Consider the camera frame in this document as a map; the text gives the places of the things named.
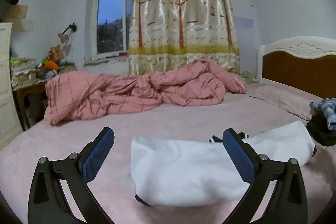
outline green cloth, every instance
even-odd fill
[[[247,70],[244,70],[240,76],[245,80],[245,82],[247,84],[251,84],[251,83],[257,83],[257,80],[256,78],[253,77],[253,75],[247,71]]]

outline blue gripper pad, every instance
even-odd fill
[[[114,144],[114,132],[104,128],[96,139],[82,150],[79,169],[85,183],[93,181]]]
[[[245,144],[232,128],[224,131],[223,145],[243,181],[252,183],[258,169],[257,153],[250,145]],[[250,151],[252,152],[251,157],[248,156],[243,147],[252,150]]]

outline folded white garment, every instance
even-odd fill
[[[243,140],[257,154],[271,160],[296,158],[302,166],[314,151],[301,121]],[[131,175],[136,194],[151,206],[194,207],[241,198],[249,187],[243,182],[222,143],[132,140]]]

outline pink blanket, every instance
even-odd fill
[[[167,73],[109,75],[74,71],[46,84],[49,98],[45,119],[89,120],[106,114],[153,109],[162,102],[177,105],[219,104],[224,93],[246,93],[244,80],[206,59]]]

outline window sill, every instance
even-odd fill
[[[86,61],[84,63],[84,67],[98,66],[101,64],[123,63],[123,62],[126,62],[127,60],[128,60],[128,56],[114,56],[114,57],[108,57],[108,58],[103,58],[103,59]]]

